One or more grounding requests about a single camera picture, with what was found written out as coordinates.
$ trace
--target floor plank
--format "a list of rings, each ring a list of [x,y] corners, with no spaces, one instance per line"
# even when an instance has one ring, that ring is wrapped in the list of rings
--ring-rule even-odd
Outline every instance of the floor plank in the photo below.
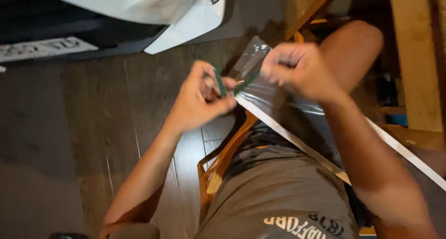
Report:
[[[215,120],[203,125],[204,141],[211,141],[226,138],[227,134],[234,126],[235,118],[233,115],[221,116]]]
[[[139,160],[123,60],[67,65],[62,83],[86,223],[96,236]]]
[[[206,156],[201,128],[186,132],[181,137],[174,155],[180,197],[186,205],[182,207],[188,238],[198,230],[200,218],[200,188],[197,164]]]
[[[89,236],[94,238],[113,200],[113,192],[102,132],[96,113],[91,112],[98,105],[97,94],[92,92],[92,76],[84,64],[70,65],[62,77],[62,90],[85,221]]]
[[[157,55],[125,56],[130,99],[141,154],[148,149],[161,129],[192,62],[190,47],[176,47]],[[192,206],[194,200],[180,198],[178,181],[175,163],[172,160],[157,211],[151,221],[166,239],[187,238],[182,208]]]
[[[223,142],[223,139],[205,141],[204,142],[204,150],[206,152],[206,155],[209,155],[212,151],[214,151],[216,148],[218,148],[222,142]]]

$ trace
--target fist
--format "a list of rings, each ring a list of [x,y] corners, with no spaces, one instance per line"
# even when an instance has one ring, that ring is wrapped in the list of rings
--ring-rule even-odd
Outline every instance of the fist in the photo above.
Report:
[[[232,78],[223,77],[222,81],[226,88],[234,88],[236,85]],[[181,85],[165,124],[179,132],[192,130],[227,113],[237,105],[232,95],[222,99],[218,98],[219,95],[220,90],[212,65],[205,61],[195,61]]]
[[[342,91],[315,44],[281,43],[265,58],[263,77],[290,84],[302,96],[318,103],[331,101]]]

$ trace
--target wooden beam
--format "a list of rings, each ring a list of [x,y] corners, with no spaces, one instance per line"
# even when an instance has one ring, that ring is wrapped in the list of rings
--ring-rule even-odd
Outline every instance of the wooden beam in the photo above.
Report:
[[[443,131],[428,0],[391,0],[409,128]]]
[[[295,19],[291,27],[285,32],[285,41],[293,37],[294,33],[297,32],[305,23],[309,22],[312,17],[315,16],[316,12],[327,2],[328,0],[314,0],[314,2],[305,10],[305,13]],[[287,7],[287,10],[293,10],[293,7]]]

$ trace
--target white panel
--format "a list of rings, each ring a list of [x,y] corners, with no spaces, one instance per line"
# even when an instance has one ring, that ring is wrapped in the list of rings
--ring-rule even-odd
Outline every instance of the white panel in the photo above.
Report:
[[[214,5],[210,0],[197,0],[178,22],[170,25],[144,52],[156,54],[215,29],[223,21],[225,4],[226,0]]]
[[[146,24],[170,24],[195,0],[63,0],[93,12]]]

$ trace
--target white strip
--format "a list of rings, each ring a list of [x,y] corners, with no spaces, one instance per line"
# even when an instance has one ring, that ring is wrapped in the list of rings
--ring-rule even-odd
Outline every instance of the white strip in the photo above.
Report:
[[[366,117],[366,120],[370,124],[370,126],[375,130],[375,132],[381,137],[383,141],[385,141],[390,147],[396,150],[400,155],[404,156],[409,162],[411,162],[415,167],[421,170],[424,174],[427,175],[432,181],[434,181],[440,188],[446,191],[446,181],[439,176],[435,171],[433,171],[429,166],[426,165],[420,158],[414,155],[410,150],[408,150],[405,146],[399,143],[396,139],[394,139],[391,135],[389,135],[386,131],[382,130],[375,123],[373,123],[369,118]]]
[[[237,95],[235,97],[235,99],[236,99],[236,101],[240,105],[242,105],[249,112],[251,112],[257,118],[259,118],[259,120],[264,122],[266,125],[268,125],[270,128],[272,128],[278,134],[283,136],[285,139],[290,141],[292,144],[296,145],[298,148],[300,148],[302,151],[307,153],[309,156],[313,157],[316,161],[318,161],[320,164],[325,166],[328,170],[330,170],[333,174],[337,175],[337,177],[342,179],[344,182],[346,182],[349,185],[351,185],[350,180],[348,179],[347,173],[342,171],[340,168],[338,168],[336,165],[334,165],[332,162],[330,162],[327,158],[325,158],[324,156],[319,154],[317,151],[315,151],[314,149],[310,148],[301,139],[297,138],[295,135],[293,135],[292,133],[290,133],[286,129],[284,129],[273,118],[271,118],[265,112],[260,110],[259,107],[257,107],[256,105],[254,105],[250,101],[244,99],[240,95]]]
[[[314,149],[310,148],[306,145],[302,140],[297,138],[295,135],[284,129],[279,123],[277,123],[273,118],[268,116],[265,112],[263,112],[259,107],[251,103],[250,101],[244,99],[242,96],[237,95],[235,97],[236,101],[246,108],[248,111],[253,113],[257,118],[263,121],[266,125],[276,131],[278,134],[283,136],[285,139],[296,145],[302,151],[307,153],[309,156],[313,157],[320,164],[324,165],[328,170],[333,172],[337,177],[344,180],[346,183],[350,184],[350,180],[348,179],[347,174],[338,168],[336,165],[327,160],[324,156],[319,154]],[[399,143],[396,139],[390,136],[386,131],[382,130],[375,123],[365,117],[367,122],[370,124],[372,129],[378,134],[378,136],[385,141],[390,147],[396,150],[399,154],[404,156],[409,162],[411,162],[415,167],[421,170],[424,174],[427,175],[432,181],[434,181],[438,186],[440,186],[444,191],[446,191],[446,181],[441,178],[435,171],[433,171],[429,166],[427,166],[423,161],[421,161],[418,157],[416,157],[412,152],[410,152],[405,146]]]

